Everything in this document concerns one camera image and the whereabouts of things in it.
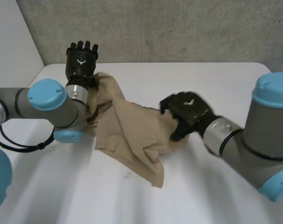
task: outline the crumpled cloth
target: crumpled cloth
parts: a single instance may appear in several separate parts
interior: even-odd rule
[[[90,128],[97,127],[96,149],[161,188],[164,169],[158,157],[184,142],[169,140],[177,121],[169,112],[161,115],[157,109],[126,101],[112,76],[99,72],[95,77],[99,87],[89,89],[87,120]]]

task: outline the robotic hand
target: robotic hand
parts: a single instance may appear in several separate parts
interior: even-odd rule
[[[283,72],[261,76],[253,91],[245,128],[214,115],[196,93],[173,94],[160,102],[178,126],[170,139],[198,132],[206,148],[222,158],[269,200],[283,200]]]
[[[97,87],[93,74],[98,59],[98,46],[90,50],[90,42],[72,43],[67,49],[64,88],[59,82],[44,79],[30,88],[0,88],[0,132],[5,139],[22,147],[14,148],[0,142],[11,151],[28,153],[45,148],[53,140],[62,143],[78,143],[86,127],[88,88]],[[24,146],[11,141],[1,125],[9,119],[47,119],[54,130],[51,136],[37,146]],[[0,205],[12,180],[12,168],[6,154],[0,150]]]

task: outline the beige cloth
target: beige cloth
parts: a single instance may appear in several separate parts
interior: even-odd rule
[[[126,101],[112,76],[100,72],[96,77],[98,92],[89,90],[90,110],[98,112],[89,122],[97,127],[96,148],[161,188],[164,169],[158,156],[179,147],[169,141],[177,121],[168,112],[161,115],[156,109]]]

